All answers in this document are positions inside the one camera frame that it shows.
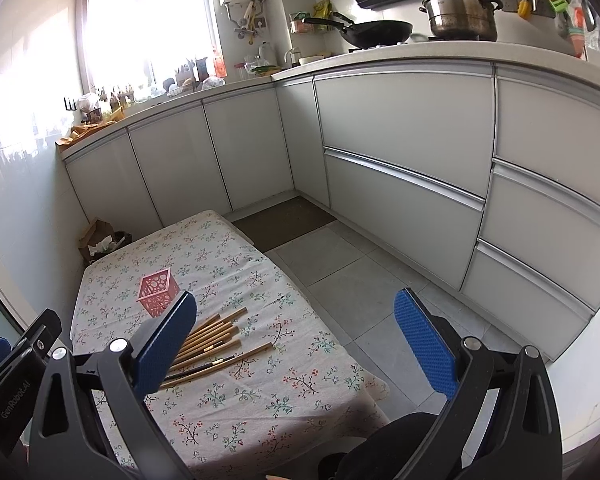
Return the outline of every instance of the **floral pattern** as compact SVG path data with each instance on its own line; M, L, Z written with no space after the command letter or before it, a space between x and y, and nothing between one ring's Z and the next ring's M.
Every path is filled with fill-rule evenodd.
M200 480L244 478L341 435L369 436L388 421L386 385L357 364L308 301L268 258L215 212L187 218L89 266L78 294L75 353L131 337L148 313L136 302L146 274L171 267L196 298L198 320L243 306L240 354L274 349L151 394L145 403ZM133 459L101 392L94 398L120 463Z

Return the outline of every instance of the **white cabinet door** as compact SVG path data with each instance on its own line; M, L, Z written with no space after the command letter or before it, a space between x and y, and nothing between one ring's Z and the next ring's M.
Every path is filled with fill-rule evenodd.
M315 79L326 146L486 197L494 132L490 75L361 70L329 77Z
M89 220L101 218L138 240L163 225L142 180L126 129L109 139L69 158L66 170Z
M165 225L206 209L231 211L200 104L130 126L129 135Z
M426 177L327 149L334 211L458 290L483 203Z
M498 162L480 237L600 307L600 206L582 195Z
M293 189L273 88L205 100L204 105L234 210Z
M581 89L568 80L541 73L538 84L554 84L558 91L536 86L533 74L498 73L498 140L496 156L543 174L600 204L600 92ZM534 85L510 80L528 78Z
M553 360L591 317L559 286L482 241L476 247L462 293Z
M324 149L311 81L276 87L296 189L329 205Z

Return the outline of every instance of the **countertop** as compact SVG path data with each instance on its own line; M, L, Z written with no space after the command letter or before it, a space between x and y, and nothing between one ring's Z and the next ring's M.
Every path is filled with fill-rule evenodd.
M154 114L162 113L172 108L202 101L205 98L217 96L226 92L250 88L276 81L311 75L327 70L355 66L365 63L410 60L410 59L473 59L484 61L495 61L509 64L518 64L553 72L563 76L571 77L586 84L600 88L600 67L579 60L567 54L545 50L533 46L525 46L514 43L501 43L490 41L435 41L429 43L411 43L396 46L386 46L369 50L360 50L351 54L328 57L320 61L314 61L304 66L299 66L274 74L273 76L249 79L237 83L227 84L200 92L190 92L181 96L171 98L166 102L157 104L133 114L125 119L103 128L98 133L84 139L69 147L61 153L65 160L74 153L86 148L90 144Z
M282 81L350 65L401 59L499 61L554 72L600 87L599 66L553 50L499 41L432 41L359 50L291 68L271 78L273 81Z

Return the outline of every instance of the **wok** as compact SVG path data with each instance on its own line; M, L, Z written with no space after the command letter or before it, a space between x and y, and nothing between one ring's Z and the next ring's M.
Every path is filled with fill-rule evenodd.
M340 35L353 46L358 48L373 48L378 45L395 45L409 39L413 25L408 22L380 20L377 22L353 23L345 25L334 20L323 18L303 18L303 23L314 25L331 25L340 31Z

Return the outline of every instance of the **pink basket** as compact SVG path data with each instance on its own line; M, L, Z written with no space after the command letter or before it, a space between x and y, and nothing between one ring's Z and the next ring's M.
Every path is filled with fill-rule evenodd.
M151 317L162 314L175 299L180 287L171 275L171 267L145 276L140 282L138 299Z

